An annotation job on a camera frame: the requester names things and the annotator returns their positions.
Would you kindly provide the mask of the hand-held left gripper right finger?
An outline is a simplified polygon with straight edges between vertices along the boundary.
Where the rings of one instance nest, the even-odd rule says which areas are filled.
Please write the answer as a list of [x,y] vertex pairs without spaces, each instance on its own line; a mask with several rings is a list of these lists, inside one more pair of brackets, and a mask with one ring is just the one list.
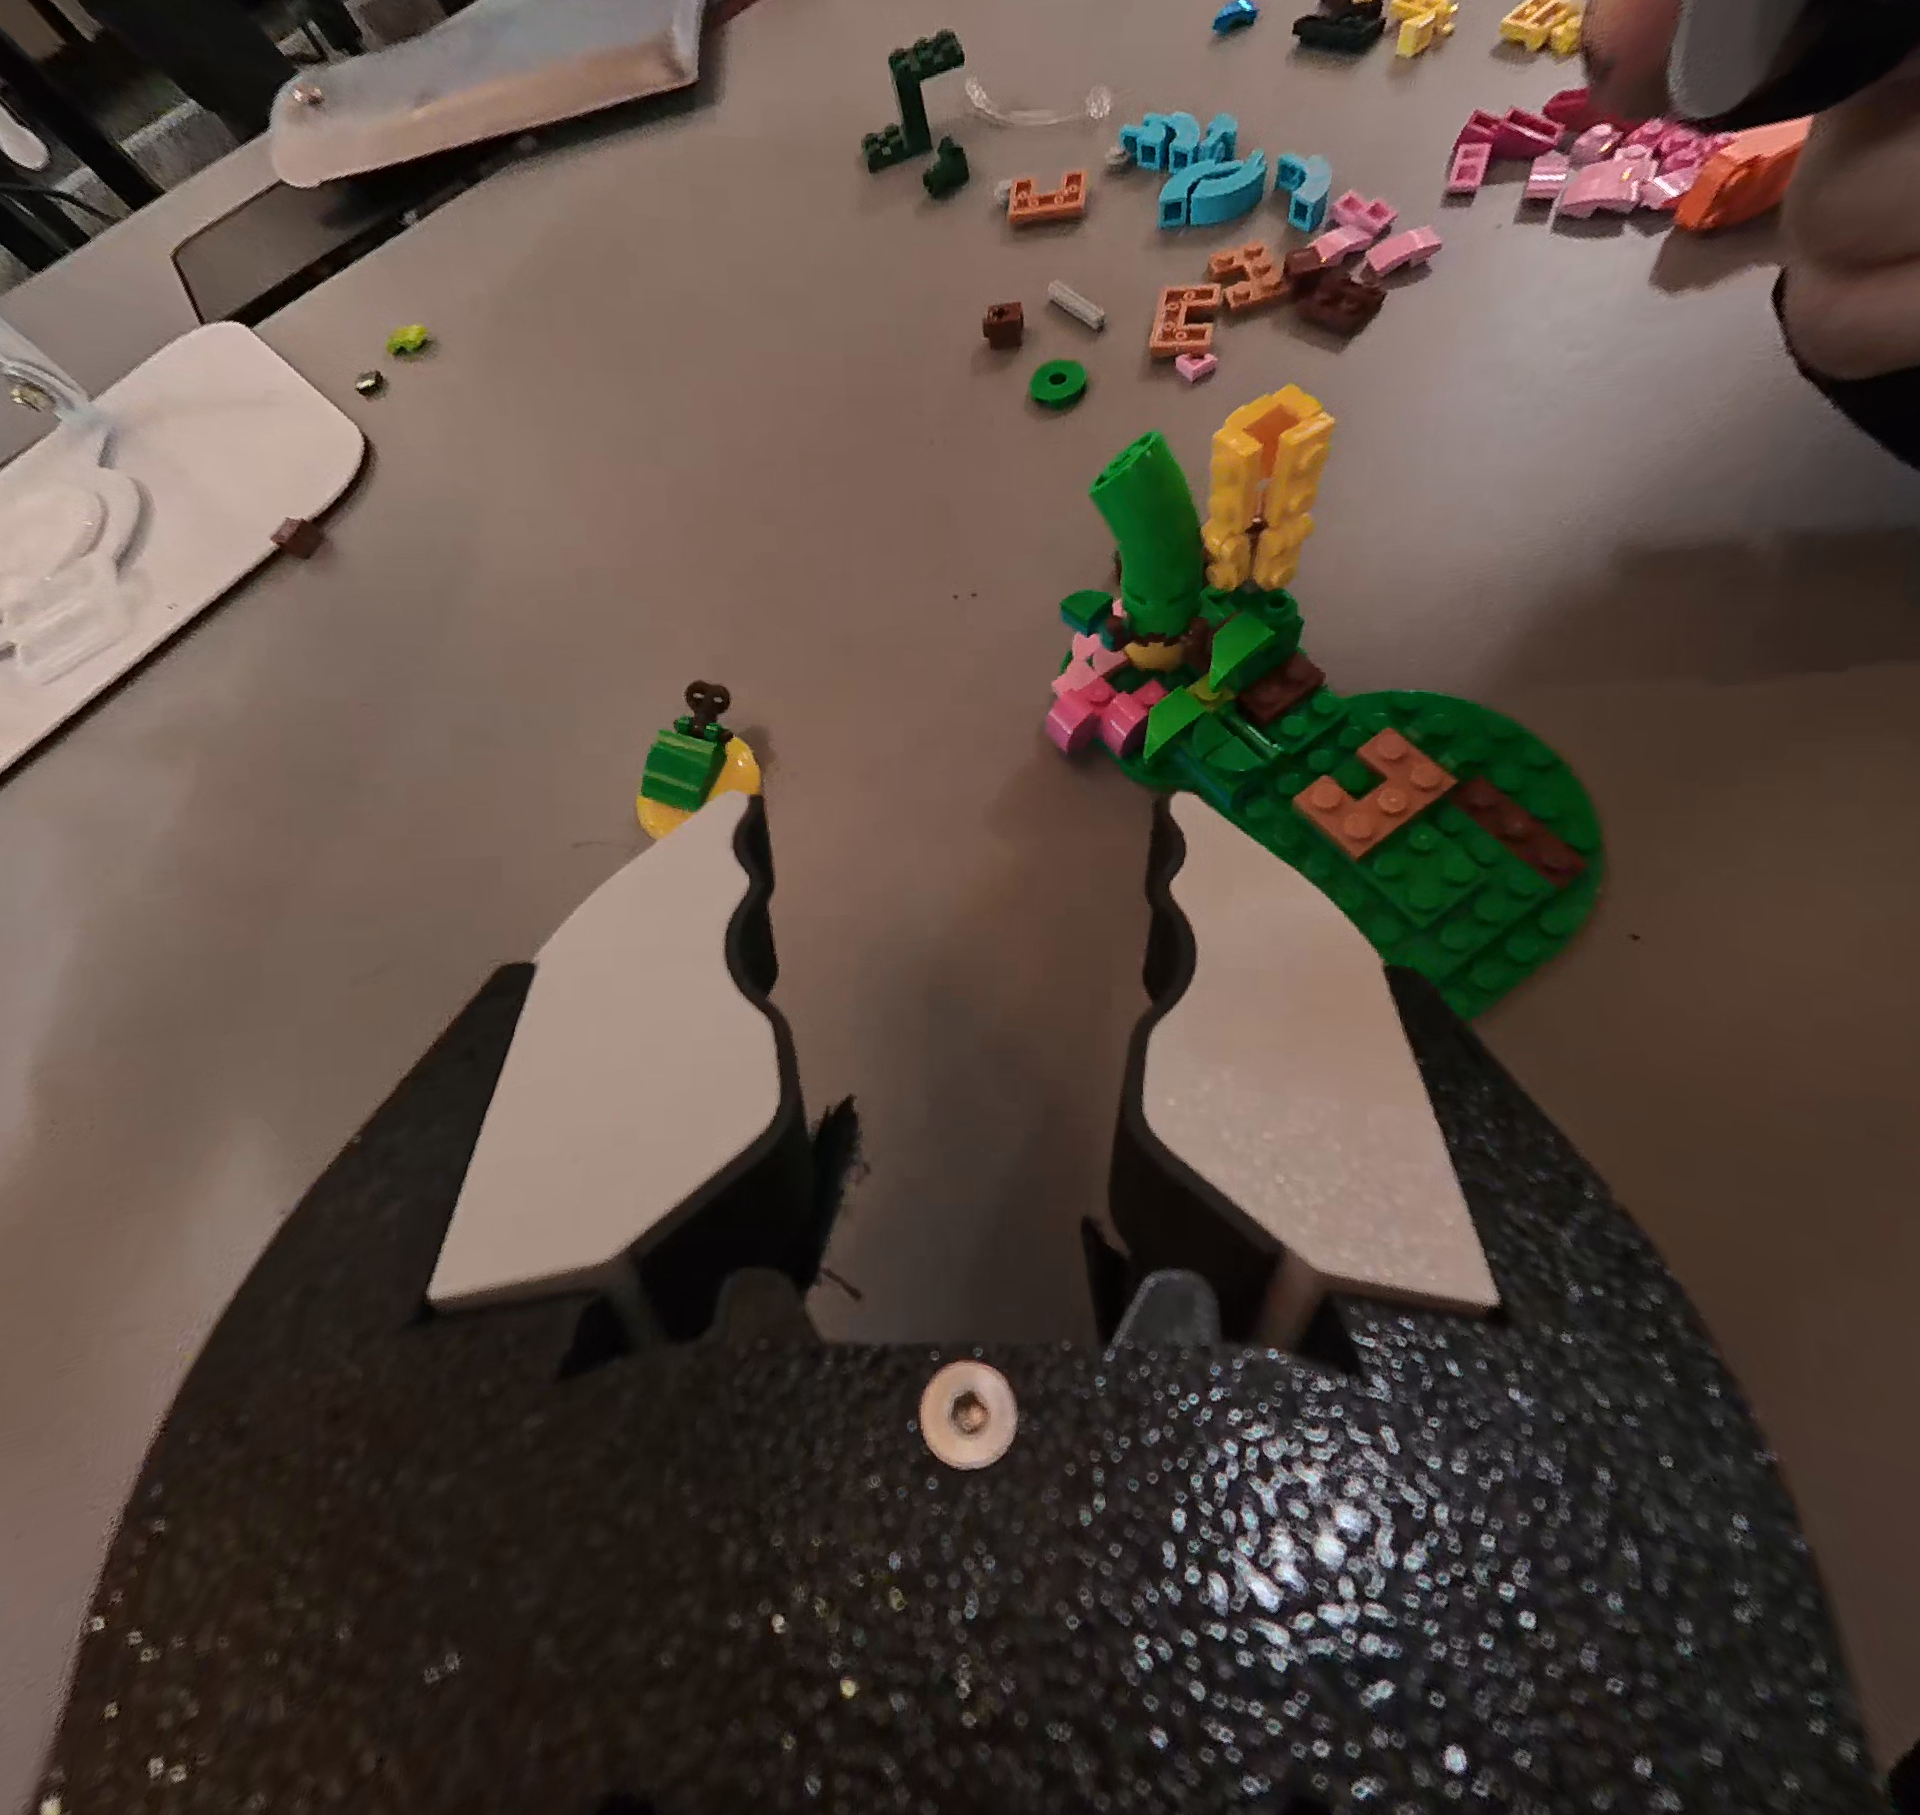
[[1223,1334],[1300,1336],[1324,1298],[1485,1316],[1499,1290],[1381,957],[1210,804],[1156,807],[1148,1007],[1111,1216],[1144,1274],[1210,1287]]

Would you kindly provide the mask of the person's right hand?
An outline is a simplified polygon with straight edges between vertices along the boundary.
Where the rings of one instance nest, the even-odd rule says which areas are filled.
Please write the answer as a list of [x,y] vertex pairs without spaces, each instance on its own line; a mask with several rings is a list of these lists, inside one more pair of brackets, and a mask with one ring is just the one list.
[[[1679,114],[1666,58],[1682,0],[1587,0],[1581,62],[1611,114]],[[1798,372],[1915,464],[1917,54],[1810,114],[1780,217],[1773,311]]]

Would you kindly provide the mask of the silver foil pouch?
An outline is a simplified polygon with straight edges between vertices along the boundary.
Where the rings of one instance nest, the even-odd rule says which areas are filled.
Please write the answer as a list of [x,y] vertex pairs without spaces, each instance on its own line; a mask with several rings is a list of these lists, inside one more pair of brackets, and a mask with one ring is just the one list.
[[707,1],[481,0],[302,68],[274,99],[274,173],[316,188],[681,92],[701,73]]

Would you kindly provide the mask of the orange brick separator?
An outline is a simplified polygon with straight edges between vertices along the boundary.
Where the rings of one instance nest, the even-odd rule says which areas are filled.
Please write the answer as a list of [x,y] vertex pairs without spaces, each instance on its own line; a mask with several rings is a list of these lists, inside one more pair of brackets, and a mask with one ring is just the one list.
[[1672,205],[1672,225],[1684,231],[1732,230],[1780,206],[1808,131],[1810,116],[1805,114],[1715,138]]

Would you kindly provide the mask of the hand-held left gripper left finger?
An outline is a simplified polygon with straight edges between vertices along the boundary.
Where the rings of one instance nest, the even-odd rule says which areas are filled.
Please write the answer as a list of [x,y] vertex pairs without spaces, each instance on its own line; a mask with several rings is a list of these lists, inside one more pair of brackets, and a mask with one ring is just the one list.
[[426,1300],[612,1292],[709,1312],[817,1265],[817,1167],[778,979],[757,795],[720,795],[549,934]]

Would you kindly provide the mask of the cluster of pink toy bricks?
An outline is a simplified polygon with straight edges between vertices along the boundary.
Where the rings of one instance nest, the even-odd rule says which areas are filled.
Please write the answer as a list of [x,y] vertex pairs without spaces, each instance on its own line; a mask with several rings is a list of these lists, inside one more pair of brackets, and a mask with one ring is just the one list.
[[[1546,217],[1672,213],[1733,139],[1665,116],[1618,128],[1591,110],[1586,89],[1558,92],[1541,110],[1471,113],[1450,148],[1441,197],[1468,203],[1499,169],[1523,166],[1520,203]],[[1357,192],[1336,197],[1328,217],[1330,228],[1303,249],[1308,268],[1352,261],[1389,276],[1441,247],[1411,230],[1395,231],[1395,208]]]

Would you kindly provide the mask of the dark green stepped toy bracket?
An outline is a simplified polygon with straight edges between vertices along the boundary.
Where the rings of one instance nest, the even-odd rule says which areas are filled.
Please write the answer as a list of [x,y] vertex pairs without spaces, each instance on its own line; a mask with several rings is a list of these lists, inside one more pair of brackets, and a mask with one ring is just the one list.
[[862,162],[867,173],[916,161],[933,152],[933,135],[925,110],[925,88],[933,79],[964,67],[964,48],[951,29],[896,45],[887,56],[887,71],[894,92],[893,121],[860,139]]

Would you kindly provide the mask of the cluster of light blue bricks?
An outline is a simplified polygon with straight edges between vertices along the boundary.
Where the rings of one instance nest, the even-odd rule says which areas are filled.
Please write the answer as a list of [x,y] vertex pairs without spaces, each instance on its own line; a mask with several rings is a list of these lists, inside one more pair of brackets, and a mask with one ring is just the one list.
[[1111,158],[1158,180],[1155,217],[1165,233],[1232,223],[1270,197],[1280,201],[1285,225],[1303,233],[1328,220],[1328,156],[1283,150],[1268,158],[1266,150],[1243,145],[1238,119],[1227,113],[1142,114],[1120,126]]

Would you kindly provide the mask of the small yellow green toy model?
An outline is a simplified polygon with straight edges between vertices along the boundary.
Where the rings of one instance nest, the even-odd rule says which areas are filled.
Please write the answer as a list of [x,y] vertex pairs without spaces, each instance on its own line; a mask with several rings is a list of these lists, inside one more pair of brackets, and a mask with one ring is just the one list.
[[650,842],[669,837],[714,795],[760,795],[755,748],[727,725],[732,691],[705,678],[684,690],[684,712],[645,751],[635,820]]

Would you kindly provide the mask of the brown toy plate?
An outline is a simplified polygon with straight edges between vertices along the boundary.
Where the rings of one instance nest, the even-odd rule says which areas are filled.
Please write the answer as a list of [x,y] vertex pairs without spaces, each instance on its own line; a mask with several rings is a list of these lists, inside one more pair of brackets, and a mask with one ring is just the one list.
[[1351,341],[1375,319],[1387,293],[1364,268],[1341,264],[1304,278],[1294,296],[1294,315],[1321,334]]

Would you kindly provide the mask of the clear curved toy tube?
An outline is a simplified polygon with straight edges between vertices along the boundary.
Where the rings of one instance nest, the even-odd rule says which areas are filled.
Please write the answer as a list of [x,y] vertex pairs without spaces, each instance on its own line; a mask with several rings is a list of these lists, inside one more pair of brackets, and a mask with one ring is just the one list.
[[1113,114],[1117,104],[1114,94],[1106,85],[1096,84],[1086,92],[1084,99],[1070,107],[1006,107],[989,94],[976,73],[964,76],[964,94],[971,113],[978,121],[1006,130],[1051,130],[1074,122],[1098,126]]

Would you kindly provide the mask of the toy brick plant model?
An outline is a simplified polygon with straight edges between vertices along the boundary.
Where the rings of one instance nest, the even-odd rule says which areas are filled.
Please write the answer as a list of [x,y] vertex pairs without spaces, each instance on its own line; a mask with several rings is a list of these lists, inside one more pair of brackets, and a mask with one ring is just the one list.
[[1415,687],[1345,693],[1311,656],[1292,579],[1333,431],[1298,387],[1238,407],[1205,502],[1161,431],[1106,459],[1089,497],[1117,581],[1061,603],[1043,731],[1210,804],[1473,1017],[1594,913],[1599,815],[1525,724]]

